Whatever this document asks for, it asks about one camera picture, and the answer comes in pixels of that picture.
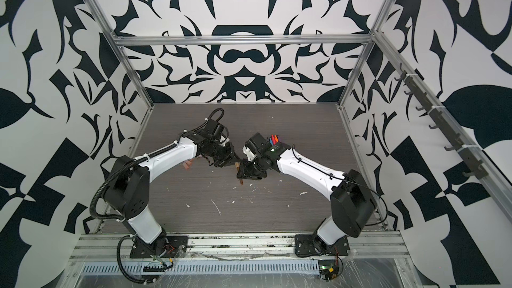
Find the tan cap brown pen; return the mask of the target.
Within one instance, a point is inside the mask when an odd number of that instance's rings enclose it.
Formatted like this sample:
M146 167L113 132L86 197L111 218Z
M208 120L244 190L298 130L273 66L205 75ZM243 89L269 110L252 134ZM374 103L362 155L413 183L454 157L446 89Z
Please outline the tan cap brown pen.
M242 162L237 162L235 164L235 167L237 169L237 180L239 181L240 185L244 185L243 182L243 166Z

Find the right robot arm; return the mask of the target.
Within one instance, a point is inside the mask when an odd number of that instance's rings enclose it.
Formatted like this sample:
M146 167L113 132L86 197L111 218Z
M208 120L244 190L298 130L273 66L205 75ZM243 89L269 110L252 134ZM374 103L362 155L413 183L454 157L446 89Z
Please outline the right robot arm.
M332 246L343 237L359 237L377 208L375 194L360 172L321 165L275 135L268 139L256 133L245 142L243 153L239 179L261 180L274 170L298 179L329 200L331 214L313 235L324 245Z

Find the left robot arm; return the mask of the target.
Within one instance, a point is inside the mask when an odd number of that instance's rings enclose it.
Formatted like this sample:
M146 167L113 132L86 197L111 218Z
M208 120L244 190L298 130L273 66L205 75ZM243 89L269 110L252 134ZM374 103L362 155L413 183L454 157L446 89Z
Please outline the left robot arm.
M122 222L132 235L146 244L161 241L165 232L149 208L151 183L196 157L205 157L214 167L239 161L229 141L229 130L219 121L206 119L201 127L182 132L175 141L157 151L117 160L99 190L99 198L117 213L103 217Z

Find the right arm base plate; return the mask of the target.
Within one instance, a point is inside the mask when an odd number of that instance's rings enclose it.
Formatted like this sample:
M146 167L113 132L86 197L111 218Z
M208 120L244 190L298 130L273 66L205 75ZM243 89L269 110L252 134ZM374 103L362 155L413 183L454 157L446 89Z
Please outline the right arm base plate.
M323 255L348 256L350 246L347 237L342 237L333 245L324 243L314 234L295 235L294 236L294 254L300 258L317 257Z

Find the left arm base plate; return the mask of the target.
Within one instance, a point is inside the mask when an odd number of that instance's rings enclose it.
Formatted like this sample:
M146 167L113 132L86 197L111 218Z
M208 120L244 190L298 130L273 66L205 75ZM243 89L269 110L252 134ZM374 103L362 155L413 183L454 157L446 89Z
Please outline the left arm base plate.
M145 243L136 237L132 245L129 257L132 259L144 259L153 256L161 258L173 258L185 253L187 250L188 236L173 235L157 238L153 243Z

